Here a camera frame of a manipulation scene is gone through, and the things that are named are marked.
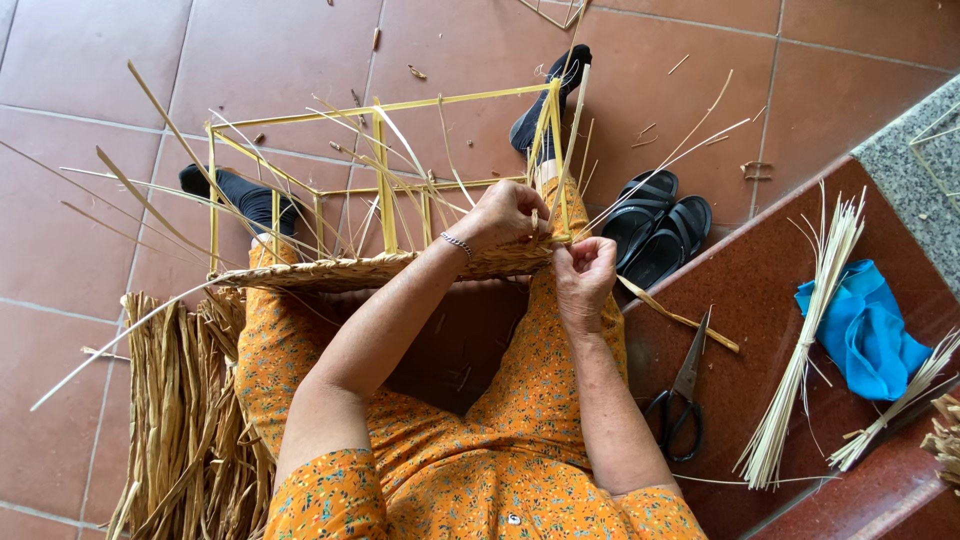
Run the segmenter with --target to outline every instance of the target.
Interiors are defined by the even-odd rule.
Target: woman's foot
[[[221,168],[217,168],[217,186],[240,213],[259,225],[251,224],[255,233],[263,234],[273,228],[274,195],[269,187],[251,184],[239,175]],[[194,163],[180,171],[180,188],[187,193],[210,198],[210,184]],[[279,229],[285,236],[294,234],[298,213],[293,204],[289,197],[280,197]]]
[[[566,66],[564,81],[560,86],[561,118],[563,118],[564,110],[566,109],[566,96],[570,95],[570,92],[579,86],[580,81],[583,80],[584,65],[593,61],[593,55],[590,54],[590,48],[586,45],[581,44],[573,47],[572,53],[573,54],[570,56],[569,64],[567,64],[566,61],[566,56],[568,53],[564,53],[557,59],[557,61],[553,62],[553,65],[550,66],[550,71],[547,72],[546,76],[546,82],[549,83],[554,78],[560,77],[564,72],[564,66]],[[522,114],[520,118],[514,122],[513,127],[510,128],[510,144],[512,144],[514,148],[516,148],[516,150],[524,157],[526,157],[527,151],[534,142],[534,135],[537,131],[537,120],[540,118],[540,110],[543,108],[543,102],[546,101],[546,96],[547,90],[543,90],[540,93],[540,96],[537,98],[537,101],[534,102],[533,107]],[[545,160],[552,160],[555,157],[556,152],[553,148],[553,132],[551,130],[546,130],[546,135],[543,138],[543,151],[540,153],[537,163]]]

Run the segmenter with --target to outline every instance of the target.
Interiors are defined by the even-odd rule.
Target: silver bracelet
[[[473,250],[470,249],[465,241],[454,238],[453,236],[447,234],[446,231],[440,233],[440,237],[455,246],[464,248],[464,251],[467,252],[467,259],[473,260]]]

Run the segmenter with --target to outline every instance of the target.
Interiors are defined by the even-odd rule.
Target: scissors
[[[700,364],[700,356],[703,355],[706,345],[705,341],[709,317],[710,313],[708,311],[704,314],[703,320],[700,321],[700,328],[697,330],[697,335],[693,338],[693,344],[690,345],[689,352],[686,353],[686,360],[684,360],[684,365],[680,368],[680,373],[677,374],[676,380],[673,381],[673,387],[660,392],[657,398],[643,411],[643,416],[646,417],[657,405],[660,406],[660,424],[662,425],[662,431],[660,432],[660,441],[658,444],[664,457],[678,463],[688,461],[693,457],[693,455],[700,450],[700,443],[704,437],[704,422],[700,412],[700,404],[693,401],[693,385],[697,381],[697,367]],[[674,396],[678,394],[686,400],[686,408],[677,421],[671,423],[668,419],[670,404]],[[691,413],[693,417],[693,427],[697,432],[697,437],[693,441],[693,447],[687,455],[673,454],[671,452],[673,441],[677,437],[677,433],[680,432],[680,428],[686,421],[686,418],[691,416]]]

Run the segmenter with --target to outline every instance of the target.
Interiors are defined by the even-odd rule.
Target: woman's arm
[[[600,311],[616,281],[616,242],[592,237],[556,245],[557,302],[573,354],[587,456],[599,487],[615,497],[643,487],[682,495],[601,333]]]
[[[533,209],[540,216],[549,211],[533,189],[501,181],[448,233],[479,253],[529,236]],[[318,455],[371,447],[366,423],[371,395],[467,262],[465,250],[437,240],[347,320],[294,395],[276,465],[280,481]]]

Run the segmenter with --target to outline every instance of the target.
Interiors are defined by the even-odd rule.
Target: blue bag
[[[894,294],[872,260],[851,262],[841,275],[846,277],[827,305],[817,339],[854,394],[894,401],[933,350],[904,331]],[[806,317],[813,282],[798,289],[794,298]]]

